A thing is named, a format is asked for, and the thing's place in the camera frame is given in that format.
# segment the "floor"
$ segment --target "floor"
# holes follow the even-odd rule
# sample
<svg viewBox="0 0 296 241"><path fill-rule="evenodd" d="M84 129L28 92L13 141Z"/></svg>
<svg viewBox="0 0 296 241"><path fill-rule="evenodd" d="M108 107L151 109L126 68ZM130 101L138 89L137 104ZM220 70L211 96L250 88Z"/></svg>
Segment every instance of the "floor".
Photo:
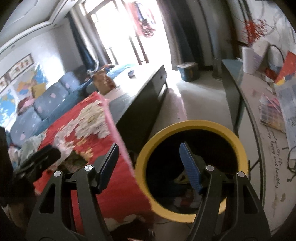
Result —
<svg viewBox="0 0 296 241"><path fill-rule="evenodd" d="M201 72L198 80L185 82L178 71L168 72L169 91L152 129L153 136L163 128L185 120L214 121L232 129L230 112L221 81L211 71ZM156 241L182 241L192 224L168 222L160 219L154 225Z"/></svg>

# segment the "clothing pile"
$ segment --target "clothing pile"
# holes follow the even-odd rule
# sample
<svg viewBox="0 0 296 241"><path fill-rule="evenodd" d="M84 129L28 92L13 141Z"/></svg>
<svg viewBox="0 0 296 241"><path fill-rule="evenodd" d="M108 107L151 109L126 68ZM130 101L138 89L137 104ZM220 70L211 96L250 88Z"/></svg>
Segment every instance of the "clothing pile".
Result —
<svg viewBox="0 0 296 241"><path fill-rule="evenodd" d="M152 37L155 29L155 19L151 10L140 1L127 3L127 10L134 21L139 36Z"/></svg>

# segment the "storage box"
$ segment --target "storage box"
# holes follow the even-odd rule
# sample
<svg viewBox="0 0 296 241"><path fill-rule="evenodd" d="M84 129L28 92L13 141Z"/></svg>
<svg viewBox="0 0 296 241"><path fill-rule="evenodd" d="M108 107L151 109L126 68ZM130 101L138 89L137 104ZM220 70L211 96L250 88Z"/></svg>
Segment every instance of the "storage box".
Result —
<svg viewBox="0 0 296 241"><path fill-rule="evenodd" d="M177 66L180 71L182 80L191 82L197 80L200 77L198 70L198 64L194 62L185 62Z"/></svg>

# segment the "doorway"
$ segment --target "doorway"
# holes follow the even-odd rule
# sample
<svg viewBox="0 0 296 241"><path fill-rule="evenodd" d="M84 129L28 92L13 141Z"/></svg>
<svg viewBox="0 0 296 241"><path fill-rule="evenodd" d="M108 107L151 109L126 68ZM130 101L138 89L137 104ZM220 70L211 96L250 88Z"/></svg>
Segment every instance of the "doorway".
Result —
<svg viewBox="0 0 296 241"><path fill-rule="evenodd" d="M112 64L150 62L172 69L156 0L86 0L83 5Z"/></svg>

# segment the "red hanging decoration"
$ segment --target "red hanging decoration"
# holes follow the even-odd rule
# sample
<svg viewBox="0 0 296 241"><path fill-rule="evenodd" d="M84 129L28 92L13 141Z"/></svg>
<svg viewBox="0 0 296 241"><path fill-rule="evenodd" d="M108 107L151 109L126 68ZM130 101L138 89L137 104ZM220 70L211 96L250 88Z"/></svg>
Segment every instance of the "red hanging decoration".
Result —
<svg viewBox="0 0 296 241"><path fill-rule="evenodd" d="M266 20L257 20L257 22L254 21L245 21L244 22L245 27L242 30L244 33L243 40L248 42L248 46L251 47L253 43L256 42L256 40L260 39L261 37L264 37L267 33L267 22Z"/></svg>

